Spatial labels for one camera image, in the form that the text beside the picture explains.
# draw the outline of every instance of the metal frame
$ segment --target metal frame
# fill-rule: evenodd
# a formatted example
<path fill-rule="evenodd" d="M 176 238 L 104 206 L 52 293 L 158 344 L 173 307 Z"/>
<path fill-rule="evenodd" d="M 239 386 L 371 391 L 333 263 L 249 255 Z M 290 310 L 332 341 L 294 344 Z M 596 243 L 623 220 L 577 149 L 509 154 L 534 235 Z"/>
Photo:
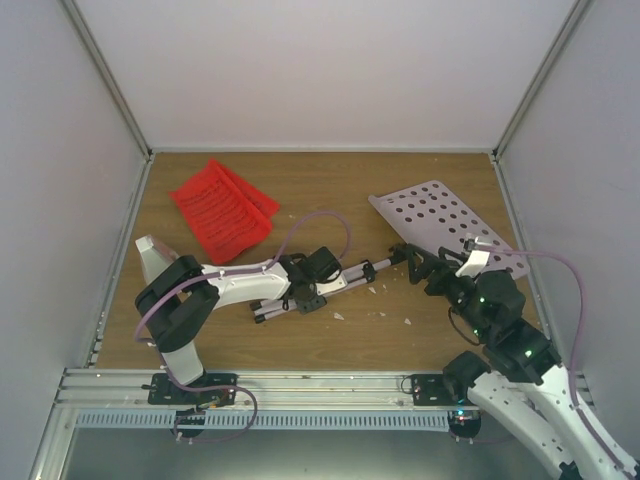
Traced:
<path fill-rule="evenodd" d="M 527 87 L 522 100 L 520 100 L 520 103 L 518 104 L 518 108 L 516 108 L 511 120 L 509 120 L 507 128 L 500 137 L 500 140 L 493 151 L 493 155 L 498 160 L 500 160 L 500 157 L 502 157 L 502 154 L 507 149 L 509 142 L 520 126 L 520 122 L 522 122 L 522 119 L 529 110 L 529 107 L 531 107 L 533 100 L 544 85 L 545 80 L 549 76 L 553 66 L 558 61 L 558 58 L 560 58 L 560 55 L 569 44 L 569 40 L 571 40 L 571 37 L 575 33 L 580 21 L 584 18 L 584 15 L 592 2 L 593 0 L 575 0 L 571 6 L 571 10 L 569 10 L 562 27 L 560 27 L 560 31 L 554 38 L 551 47 L 538 67 L 538 70 Z"/>
<path fill-rule="evenodd" d="M 59 479 L 77 428 L 162 428 L 172 426 L 185 406 L 147 403 L 152 375 L 162 370 L 70 369 L 62 378 L 31 480 Z M 458 405 L 414 407 L 401 382 L 414 373 L 239 371 L 238 385 L 258 400 L 256 429 L 421 430 L 447 432 L 448 414 Z M 210 410 L 204 426 L 243 425 L 253 405 L 236 392 L 233 406 Z M 465 410 L 477 410 L 475 406 Z"/>
<path fill-rule="evenodd" d="M 78 34 L 80 42 L 84 45 L 87 53 L 93 60 L 93 64 L 95 65 L 98 74 L 102 78 L 107 90 L 109 90 L 113 102 L 122 114 L 122 118 L 127 124 L 133 139 L 138 144 L 138 148 L 144 157 L 149 160 L 151 157 L 151 148 L 145 140 L 142 130 L 140 130 L 140 126 L 133 116 L 129 105 L 118 86 L 118 82 L 116 82 L 113 73 L 111 73 L 111 69 L 102 55 L 102 52 L 100 51 L 100 48 L 98 47 L 98 44 L 91 33 L 91 29 L 80 11 L 80 8 L 75 0 L 59 0 L 59 2 L 69 17 L 69 21 L 73 25 L 74 30 Z"/>
<path fill-rule="evenodd" d="M 131 195 L 131 201 L 127 208 L 127 215 L 124 221 L 124 225 L 116 244 L 116 250 L 113 254 L 111 265 L 109 266 L 109 277 L 107 287 L 102 299 L 102 304 L 99 309 L 98 319 L 96 323 L 95 334 L 92 335 L 91 341 L 84 350 L 84 356 L 82 365 L 85 367 L 93 367 L 98 360 L 98 353 L 102 346 L 102 338 L 104 335 L 104 329 L 106 327 L 107 318 L 109 317 L 109 310 L 115 296 L 116 287 L 120 280 L 120 273 L 122 272 L 122 266 L 127 255 L 127 247 L 133 234 L 133 226 L 135 225 L 138 211 L 140 210 L 140 204 L 142 203 L 142 197 L 144 196 L 145 187 L 147 186 L 147 180 L 149 179 L 149 172 L 151 171 L 151 165 L 155 156 L 152 155 L 149 161 L 144 162 L 133 193 Z"/>
<path fill-rule="evenodd" d="M 509 221 L 511 222 L 518 248 L 520 250 L 529 250 L 529 242 L 527 240 L 522 221 L 520 220 L 520 216 L 518 215 L 513 202 L 513 195 L 511 194 L 507 178 L 502 171 L 502 166 L 500 162 L 496 161 L 495 156 L 490 155 L 489 158 L 493 165 L 496 178 L 498 179 L 498 186 L 500 187 L 500 192 L 502 192 L 502 199 L 504 200 L 504 204 L 507 209 L 507 215 L 509 216 Z M 548 297 L 545 295 L 545 292 L 538 280 L 540 278 L 540 269 L 535 262 L 529 262 L 529 267 L 530 270 L 527 278 L 529 279 L 529 286 L 531 288 L 531 293 L 533 294 L 533 303 L 536 307 L 536 312 L 538 313 L 538 319 L 540 320 L 542 331 L 548 338 L 552 340 L 556 339 L 558 338 L 557 330 L 553 328 L 552 323 L 549 321 L 549 308 L 544 300 Z"/>

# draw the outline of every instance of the white wall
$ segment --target white wall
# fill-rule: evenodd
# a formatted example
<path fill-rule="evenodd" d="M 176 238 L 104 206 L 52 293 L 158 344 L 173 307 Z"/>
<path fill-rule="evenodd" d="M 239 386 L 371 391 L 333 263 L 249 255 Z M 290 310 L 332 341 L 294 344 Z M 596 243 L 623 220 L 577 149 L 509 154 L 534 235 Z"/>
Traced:
<path fill-rule="evenodd" d="M 80 0 L 155 148 L 493 148 L 572 0 Z"/>
<path fill-rule="evenodd" d="M 585 277 L 584 372 L 598 414 L 640 457 L 640 3 L 596 1 L 507 148 L 504 165 L 531 246 Z M 563 357 L 575 282 L 542 263 Z"/>
<path fill-rule="evenodd" d="M 79 366 L 142 157 L 54 0 L 0 1 L 0 465 Z"/>

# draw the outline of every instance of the red plastic object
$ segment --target red plastic object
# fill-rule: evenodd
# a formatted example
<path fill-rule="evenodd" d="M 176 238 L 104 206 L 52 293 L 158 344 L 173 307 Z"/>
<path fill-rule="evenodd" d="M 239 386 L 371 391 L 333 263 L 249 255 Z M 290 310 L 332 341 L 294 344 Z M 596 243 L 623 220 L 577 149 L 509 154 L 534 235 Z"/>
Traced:
<path fill-rule="evenodd" d="M 207 168 L 215 169 L 215 166 L 218 166 L 222 170 L 222 172 L 235 184 L 235 186 L 240 189 L 244 196 L 247 197 L 247 199 L 249 199 L 249 201 L 253 203 L 256 208 L 267 217 L 273 217 L 275 213 L 280 209 L 280 204 L 278 202 L 262 193 L 256 187 L 247 182 L 244 178 L 237 175 L 233 170 L 225 167 L 224 165 L 220 165 L 213 159 L 209 160 L 209 165 L 207 166 Z"/>
<path fill-rule="evenodd" d="M 263 211 L 275 213 L 279 208 L 276 202 L 215 161 L 169 195 L 217 265 L 263 241 L 272 229 Z"/>

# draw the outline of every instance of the wooden board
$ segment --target wooden board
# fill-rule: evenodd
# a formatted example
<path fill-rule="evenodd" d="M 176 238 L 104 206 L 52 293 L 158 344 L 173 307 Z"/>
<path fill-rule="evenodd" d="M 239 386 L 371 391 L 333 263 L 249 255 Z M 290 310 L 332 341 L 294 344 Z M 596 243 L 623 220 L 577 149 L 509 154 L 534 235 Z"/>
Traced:
<path fill-rule="evenodd" d="M 132 340 L 140 319 L 133 301 L 145 286 L 134 241 L 152 234 L 180 254 L 193 254 L 200 262 L 209 262 L 168 192 L 180 187 L 212 156 L 157 155 L 108 318 L 98 367 L 159 367 L 155 353 Z M 353 247 L 343 261 L 345 267 L 363 259 L 378 261 L 400 238 L 369 204 L 368 195 L 383 195 L 428 180 L 446 184 L 515 246 L 486 155 L 260 153 L 215 157 L 282 205 L 273 217 L 273 232 L 267 240 L 244 252 L 234 264 L 273 256 L 297 219 L 317 210 L 338 211 L 351 223 Z M 296 233 L 287 251 L 308 254 L 326 245 L 338 254 L 344 241 L 343 227 L 337 220 L 314 218 Z M 203 363 L 209 369 L 441 369 L 469 345 L 449 325 L 446 300 L 427 297 L 423 286 L 411 286 L 405 269 L 399 265 L 383 271 L 373 284 L 376 293 L 360 287 L 331 298 L 326 307 L 304 316 L 291 312 L 256 325 L 246 304 L 218 310 L 196 340 Z M 520 287 L 529 293 L 526 281 L 521 281 Z M 344 320 L 334 318 L 334 313 Z M 534 319 L 530 301 L 525 318 Z"/>

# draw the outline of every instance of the metal track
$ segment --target metal track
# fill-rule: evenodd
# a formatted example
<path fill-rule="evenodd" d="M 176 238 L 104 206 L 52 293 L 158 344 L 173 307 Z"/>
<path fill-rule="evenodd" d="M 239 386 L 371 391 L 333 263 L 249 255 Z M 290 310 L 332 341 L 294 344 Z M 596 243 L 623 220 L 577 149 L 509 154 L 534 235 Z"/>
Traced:
<path fill-rule="evenodd" d="M 414 430 L 447 432 L 447 412 L 259 412 L 252 430 Z M 183 425 L 181 429 L 229 430 L 242 428 L 251 418 L 250 412 L 209 410 L 202 425 Z M 170 429 L 175 413 L 158 410 L 116 409 L 83 410 L 76 428 Z"/>
<path fill-rule="evenodd" d="M 57 408 L 126 408 L 175 410 L 149 405 L 141 385 L 161 370 L 68 370 L 56 397 Z M 260 411 L 415 412 L 456 410 L 456 405 L 414 407 L 402 380 L 422 372 L 263 372 L 237 371 L 238 385 L 250 389 Z M 237 392 L 235 405 L 225 411 L 250 412 L 252 402 Z"/>

